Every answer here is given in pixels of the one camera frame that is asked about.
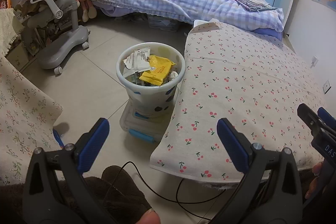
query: gray stand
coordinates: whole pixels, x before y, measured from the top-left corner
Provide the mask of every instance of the gray stand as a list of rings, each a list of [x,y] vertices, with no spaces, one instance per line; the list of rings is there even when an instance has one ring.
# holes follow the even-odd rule
[[[62,73],[62,68],[60,67],[60,64],[65,59],[67,54],[70,52],[70,50],[79,44],[82,44],[83,50],[87,49],[89,47],[88,44],[88,36],[89,31],[84,26],[78,26],[78,17],[77,17],[77,1],[72,0],[72,3],[69,3],[68,7],[61,7],[61,10],[58,8],[56,3],[53,0],[44,0],[46,3],[48,3],[49,8],[48,13],[50,14],[50,18],[59,18],[59,16],[62,14],[64,10],[71,9],[71,22],[72,22],[72,30],[68,31],[62,35],[55,41],[53,41],[50,45],[42,49],[37,54],[37,61],[38,64],[41,66],[42,69],[52,69],[54,68],[55,75],[58,75]],[[28,22],[28,25],[31,27],[37,27],[40,26],[40,24],[36,23],[38,21],[39,14],[35,15],[34,17],[30,18],[30,23]]]

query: black cable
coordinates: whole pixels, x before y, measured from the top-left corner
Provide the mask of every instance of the black cable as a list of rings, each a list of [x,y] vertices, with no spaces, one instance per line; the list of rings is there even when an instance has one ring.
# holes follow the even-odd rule
[[[155,195],[159,196],[160,198],[163,198],[164,200],[167,200],[167,201],[170,201],[170,202],[174,202],[174,203],[178,203],[178,204],[201,204],[201,203],[209,202],[209,201],[211,201],[211,200],[213,200],[213,199],[215,199],[215,198],[218,198],[222,193],[225,192],[225,190],[223,190],[223,191],[222,191],[220,194],[218,194],[217,196],[215,196],[215,197],[213,197],[213,198],[211,198],[211,199],[205,200],[205,201],[200,201],[200,202],[178,202],[178,201],[175,201],[175,200],[171,200],[171,199],[165,198],[165,197],[159,195],[157,192],[155,192],[155,191],[154,191],[154,190],[147,184],[147,182],[145,182],[145,180],[143,179],[142,175],[141,175],[140,172],[139,172],[138,167],[137,167],[137,166],[135,165],[135,163],[133,163],[132,161],[128,161],[127,163],[125,163],[125,164],[121,167],[121,169],[119,170],[119,172],[118,172],[117,175],[115,176],[114,180],[112,181],[111,185],[113,185],[113,184],[115,183],[115,181],[116,181],[118,175],[120,174],[120,172],[121,172],[121,171],[125,168],[125,166],[128,165],[128,164],[132,164],[132,165],[135,167],[135,169],[136,169],[136,171],[138,172],[138,175],[139,175],[139,177],[141,178],[142,182],[148,187],[149,190],[151,190]]]
[[[181,181],[180,181],[180,184],[178,185],[178,187],[177,187],[177,190],[176,190],[176,202],[177,202],[177,204],[183,209],[183,210],[185,210],[187,213],[189,213],[189,214],[191,214],[191,215],[193,215],[193,216],[196,216],[196,217],[199,217],[199,218],[202,218],[202,219],[205,219],[205,220],[211,220],[210,218],[206,218],[206,217],[202,217],[202,216],[198,216],[198,215],[196,215],[196,214],[193,214],[192,212],[190,212],[190,211],[188,211],[186,208],[184,208],[182,205],[181,205],[181,203],[179,202],[179,200],[177,199],[177,195],[178,195],[178,193],[179,193],[179,189],[180,189],[180,186],[181,186],[181,184],[182,184],[182,182],[184,181],[184,179],[181,179]]]

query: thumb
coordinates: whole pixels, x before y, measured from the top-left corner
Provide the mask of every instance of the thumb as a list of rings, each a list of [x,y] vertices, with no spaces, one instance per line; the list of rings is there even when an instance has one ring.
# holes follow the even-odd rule
[[[136,224],[161,224],[161,221],[158,214],[153,209],[149,209]]]

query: yellow wrapper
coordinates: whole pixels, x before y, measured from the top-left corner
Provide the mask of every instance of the yellow wrapper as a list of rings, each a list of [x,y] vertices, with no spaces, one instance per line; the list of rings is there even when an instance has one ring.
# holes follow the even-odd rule
[[[140,80],[154,85],[162,85],[162,82],[168,75],[171,66],[176,64],[167,58],[151,54],[149,56],[149,65],[156,69],[144,71],[140,76]]]

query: metal screw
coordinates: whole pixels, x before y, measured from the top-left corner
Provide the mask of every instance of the metal screw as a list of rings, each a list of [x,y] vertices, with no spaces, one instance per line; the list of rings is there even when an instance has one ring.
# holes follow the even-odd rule
[[[37,148],[34,149],[34,153],[35,153],[35,154],[39,154],[39,153],[41,153],[42,151],[43,151],[43,148],[41,148],[41,147],[37,147]]]
[[[73,143],[68,143],[67,145],[65,145],[65,150],[66,151],[71,151],[73,150],[73,148],[75,147],[75,145]]]
[[[288,147],[285,147],[284,152],[290,155],[292,153],[292,150],[290,150]]]
[[[260,143],[254,143],[253,147],[255,150],[260,150],[261,148],[263,148],[263,146]]]

